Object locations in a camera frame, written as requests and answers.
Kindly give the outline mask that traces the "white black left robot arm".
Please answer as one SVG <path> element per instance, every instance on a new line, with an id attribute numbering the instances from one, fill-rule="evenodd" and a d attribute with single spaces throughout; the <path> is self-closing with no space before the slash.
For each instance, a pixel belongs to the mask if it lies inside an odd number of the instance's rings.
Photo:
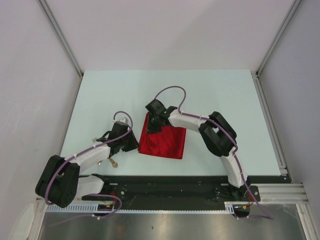
<path id="1" fill-rule="evenodd" d="M 95 195 L 100 200 L 110 196 L 107 180 L 96 173 L 81 177 L 92 166 L 107 160 L 119 151 L 129 152 L 139 148 L 126 117 L 115 120 L 110 131 L 95 139 L 93 145 L 69 158 L 53 155 L 35 187 L 35 193 L 48 205 L 65 208 L 76 198 Z"/>

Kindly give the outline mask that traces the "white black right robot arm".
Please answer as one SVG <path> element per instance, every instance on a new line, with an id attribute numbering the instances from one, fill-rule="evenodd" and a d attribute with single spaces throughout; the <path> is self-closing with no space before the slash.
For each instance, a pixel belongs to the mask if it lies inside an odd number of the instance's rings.
<path id="1" fill-rule="evenodd" d="M 145 108 L 149 113 L 148 133 L 159 133 L 163 127 L 183 128 L 199 133 L 206 148 L 218 157 L 227 173 L 231 196 L 242 201 L 249 194 L 248 175 L 237 157 L 237 134 L 226 119 L 217 111 L 208 116 L 182 112 L 178 107 L 166 108 L 153 99 Z"/>

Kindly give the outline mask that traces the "red satin napkin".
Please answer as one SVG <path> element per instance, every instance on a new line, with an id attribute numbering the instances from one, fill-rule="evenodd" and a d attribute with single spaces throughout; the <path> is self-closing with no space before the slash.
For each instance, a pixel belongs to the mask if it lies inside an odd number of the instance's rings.
<path id="1" fill-rule="evenodd" d="M 145 115 L 138 152 L 143 155 L 181 160 L 183 158 L 187 130 L 182 127 L 163 126 L 161 132 L 147 133 L 150 114 Z"/>

